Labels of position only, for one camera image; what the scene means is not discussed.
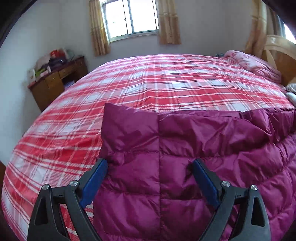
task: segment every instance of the wooden headboard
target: wooden headboard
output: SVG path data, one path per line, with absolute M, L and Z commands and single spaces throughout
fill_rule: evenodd
M 282 85 L 296 83 L 296 44 L 277 35 L 268 35 L 261 57 L 281 72 Z

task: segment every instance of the screw head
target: screw head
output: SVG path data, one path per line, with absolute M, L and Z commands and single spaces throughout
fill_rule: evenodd
M 257 191 L 258 187 L 256 185 L 251 185 L 251 189 L 253 189 L 254 191 Z
M 73 180 L 70 182 L 70 186 L 75 187 L 78 184 L 78 181 Z
M 49 185 L 48 184 L 44 184 L 43 186 L 42 186 L 42 189 L 43 190 L 47 190 L 49 188 Z
M 230 186 L 230 182 L 228 182 L 228 181 L 223 181 L 223 182 L 222 182 L 222 185 L 223 185 L 224 187 L 229 187 L 229 186 Z

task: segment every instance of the plaid pattern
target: plaid pattern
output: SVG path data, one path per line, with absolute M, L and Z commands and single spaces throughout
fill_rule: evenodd
M 106 63 L 59 96 L 13 151 L 2 208 L 20 240 L 41 186 L 67 185 L 93 166 L 106 102 L 157 112 L 293 108 L 277 84 L 225 58 L 156 55 Z M 61 209 L 71 239 L 78 240 L 65 205 Z M 92 205 L 86 212 L 92 220 Z

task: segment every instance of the magenta down comforter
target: magenta down comforter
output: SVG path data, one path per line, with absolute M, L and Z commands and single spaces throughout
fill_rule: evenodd
M 213 215 L 192 175 L 201 158 L 234 186 L 258 186 L 272 240 L 280 240 L 296 217 L 295 130 L 296 110 L 156 113 L 106 104 L 100 157 L 109 169 L 94 226 L 103 241 L 196 241 Z

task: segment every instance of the blue gripper pad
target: blue gripper pad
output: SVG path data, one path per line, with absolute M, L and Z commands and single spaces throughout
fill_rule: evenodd
M 102 184 L 108 169 L 106 160 L 102 160 L 98 165 L 94 173 L 91 175 L 89 181 L 85 185 L 82 191 L 82 198 L 80 200 L 80 206 L 84 209 L 87 205 L 91 204 L 94 196 L 98 192 L 100 185 Z
M 197 160 L 193 161 L 193 176 L 207 202 L 217 209 L 221 204 L 221 201 L 218 199 L 218 190 Z

